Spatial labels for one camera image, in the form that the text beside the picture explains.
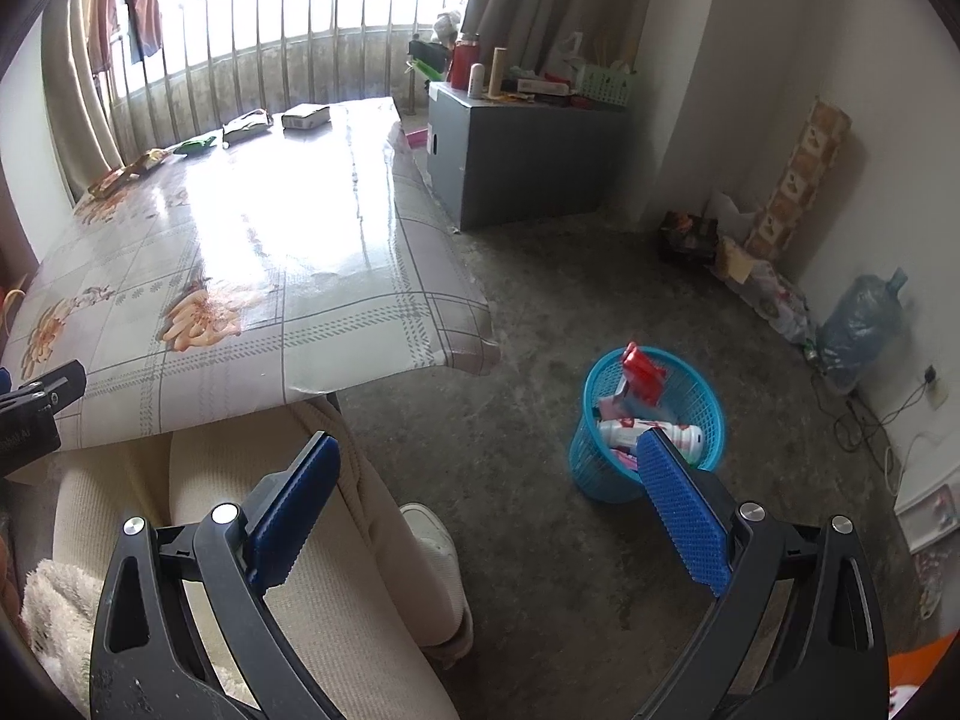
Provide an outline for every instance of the white bottle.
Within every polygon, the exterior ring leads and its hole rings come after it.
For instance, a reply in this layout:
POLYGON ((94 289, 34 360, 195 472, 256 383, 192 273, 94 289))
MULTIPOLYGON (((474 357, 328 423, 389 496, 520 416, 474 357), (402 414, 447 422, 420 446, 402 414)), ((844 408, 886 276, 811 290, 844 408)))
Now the white bottle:
POLYGON ((470 66, 470 79, 467 84, 467 97, 471 100, 483 100, 484 68, 479 62, 470 66))
POLYGON ((597 429, 603 443, 611 449, 620 449, 631 454, 637 439, 649 429, 659 427, 683 455, 683 459, 696 466, 704 452, 704 432, 696 425, 674 425, 670 422, 648 422, 644 419, 608 419, 600 422, 597 429))

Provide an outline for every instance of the hanging clothes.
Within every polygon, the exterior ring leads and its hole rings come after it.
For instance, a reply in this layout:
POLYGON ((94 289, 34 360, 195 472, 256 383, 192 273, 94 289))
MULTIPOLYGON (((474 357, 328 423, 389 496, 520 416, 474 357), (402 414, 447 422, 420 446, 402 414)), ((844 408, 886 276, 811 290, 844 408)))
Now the hanging clothes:
MULTIPOLYGON (((90 0, 88 53, 90 69, 102 73, 112 63, 110 36, 117 30, 117 1, 90 0)), ((124 0, 131 30, 131 58, 139 62, 153 56, 163 43, 160 4, 157 0, 124 0)))

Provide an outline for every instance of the orange object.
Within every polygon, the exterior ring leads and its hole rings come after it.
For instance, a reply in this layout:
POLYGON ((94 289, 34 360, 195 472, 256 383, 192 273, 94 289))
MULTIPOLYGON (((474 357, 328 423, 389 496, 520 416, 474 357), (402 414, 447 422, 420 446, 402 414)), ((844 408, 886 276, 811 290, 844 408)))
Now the orange object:
POLYGON ((919 686, 926 682, 926 678, 933 673, 955 637, 956 634, 950 634, 938 638, 933 644, 920 647, 919 650, 890 656, 888 664, 891 688, 896 685, 919 686))

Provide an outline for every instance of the white shoe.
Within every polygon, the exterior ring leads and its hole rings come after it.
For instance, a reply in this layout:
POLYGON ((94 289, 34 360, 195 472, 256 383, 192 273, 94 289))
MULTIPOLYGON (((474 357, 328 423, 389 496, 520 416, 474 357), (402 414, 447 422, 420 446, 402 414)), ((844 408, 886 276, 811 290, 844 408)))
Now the white shoe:
POLYGON ((464 617, 460 628, 453 638, 431 647, 421 647, 424 654, 440 661, 443 668, 450 668, 459 661, 473 647, 473 615, 467 596, 464 594, 464 585, 460 577, 460 561, 457 557, 457 548, 453 537, 443 526, 440 517, 427 509, 421 503, 408 503, 400 507, 400 513, 406 521, 414 538, 426 549, 435 549, 441 556, 452 557, 453 571, 440 572, 440 581, 445 585, 450 599, 463 599, 464 617))

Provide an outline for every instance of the red thermos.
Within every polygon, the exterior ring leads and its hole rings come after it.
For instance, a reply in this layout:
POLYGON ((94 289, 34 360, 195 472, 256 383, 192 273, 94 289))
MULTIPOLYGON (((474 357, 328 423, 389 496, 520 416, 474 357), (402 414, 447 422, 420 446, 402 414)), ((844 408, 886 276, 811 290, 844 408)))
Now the red thermos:
POLYGON ((457 45, 453 47, 453 60, 450 60, 450 86, 465 92, 470 82, 470 68, 479 61, 480 36, 462 33, 457 45))

